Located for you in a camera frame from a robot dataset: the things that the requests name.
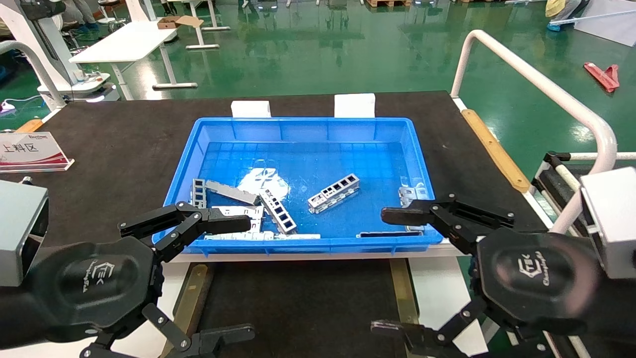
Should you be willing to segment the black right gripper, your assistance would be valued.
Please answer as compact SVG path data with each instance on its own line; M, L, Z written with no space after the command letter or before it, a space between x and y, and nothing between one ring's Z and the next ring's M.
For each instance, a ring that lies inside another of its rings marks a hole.
M481 314L511 329L582 334L592 328L594 294L604 272L583 240L515 232L515 213L481 207L454 193L446 199L413 199L406 207L384 207L381 219L395 226L432 226L460 252L474 254L477 267L479 297L438 330L390 320L371 322L371 333L402 339L411 354L468 358L454 339ZM461 220L495 231L478 242L478 235Z

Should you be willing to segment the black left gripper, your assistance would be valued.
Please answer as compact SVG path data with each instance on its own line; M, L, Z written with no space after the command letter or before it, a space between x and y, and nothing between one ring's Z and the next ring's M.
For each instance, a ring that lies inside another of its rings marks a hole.
M122 222L119 231L125 238L117 242L44 249L27 274L33 336L65 343L82 340L91 331L104 333L80 358L129 358L111 350L114 336L130 335L146 319L172 345L167 358L215 358L227 344L252 340L256 330L251 324L188 337L156 306L163 283L160 261L172 261L204 234L243 233L250 227L247 215L227 216L220 209L180 201ZM154 251L139 241L166 230Z

